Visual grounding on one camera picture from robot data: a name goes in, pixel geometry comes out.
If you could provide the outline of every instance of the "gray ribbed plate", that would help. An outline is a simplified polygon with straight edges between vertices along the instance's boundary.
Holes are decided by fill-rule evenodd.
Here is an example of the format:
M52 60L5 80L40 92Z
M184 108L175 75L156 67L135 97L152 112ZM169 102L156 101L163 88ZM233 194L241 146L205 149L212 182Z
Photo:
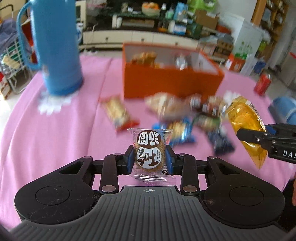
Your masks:
M83 217L64 224L24 221L11 231L19 241L272 241L285 232L271 225L237 229L209 216L195 197L175 187L130 187L103 195Z

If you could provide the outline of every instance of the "floor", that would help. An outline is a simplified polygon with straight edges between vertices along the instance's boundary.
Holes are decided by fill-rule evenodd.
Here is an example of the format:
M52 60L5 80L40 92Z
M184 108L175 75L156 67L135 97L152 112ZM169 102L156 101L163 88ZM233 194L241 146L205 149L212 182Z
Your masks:
M99 51L92 53L92 55L99 57L120 58L122 56L122 51ZM254 79L254 81L258 80L258 76L252 76L251 78ZM278 78L272 76L272 83L267 90L267 95L271 99L279 96L291 96L295 98L296 92L289 90ZM0 101L0 139L10 113L12 112L19 97L20 95L11 94L6 101Z

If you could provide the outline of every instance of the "blue thermos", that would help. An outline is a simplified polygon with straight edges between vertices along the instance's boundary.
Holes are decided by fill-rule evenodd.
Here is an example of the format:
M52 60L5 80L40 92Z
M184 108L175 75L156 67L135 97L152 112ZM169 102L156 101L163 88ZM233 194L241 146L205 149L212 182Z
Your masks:
M42 70L45 86L52 95L76 91L83 81L76 30L75 0L29 0L17 16L17 33L26 56L21 17L30 8L34 49L38 64L24 57L32 70Z

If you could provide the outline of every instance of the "metal screw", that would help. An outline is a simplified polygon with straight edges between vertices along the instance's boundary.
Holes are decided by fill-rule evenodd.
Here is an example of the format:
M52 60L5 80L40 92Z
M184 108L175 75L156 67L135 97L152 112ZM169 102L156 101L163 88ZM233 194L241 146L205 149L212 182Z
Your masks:
M106 185L102 187L102 191L109 193L109 192L114 192L116 190L116 187L113 185Z
M183 191L187 192L187 193L193 193L193 192L197 191L197 188L192 185L187 185L187 186L183 187Z

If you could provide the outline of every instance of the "pink tablecloth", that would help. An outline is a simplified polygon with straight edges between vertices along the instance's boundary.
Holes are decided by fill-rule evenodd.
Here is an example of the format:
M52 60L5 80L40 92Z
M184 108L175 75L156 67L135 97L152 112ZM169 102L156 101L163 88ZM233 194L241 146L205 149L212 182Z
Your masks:
M61 112L49 116L38 113L38 99L44 86L41 74L37 73L10 115L0 146L0 222L8 229L20 222L14 196L22 186L85 155L103 159L111 153L124 153L132 143L127 131L115 133L98 104L100 97L122 93L121 59L82 56L81 63L84 85ZM270 100L255 95L254 86L249 78L226 72L217 95L223 96L226 90L238 92L253 102L266 124L273 123L267 110ZM131 115L140 119L141 128L151 128L157 122L143 100L126 100L125 103ZM230 124L225 126L236 151L222 158L283 190L294 176L295 166L267 158L258 170ZM195 129L193 133L197 143L177 146L174 151L206 160L213 154L212 146L201 131ZM201 189L206 189L204 176L199 178ZM129 176L120 176L119 182L120 186L137 184ZM96 178L93 189L98 188L99 178Z

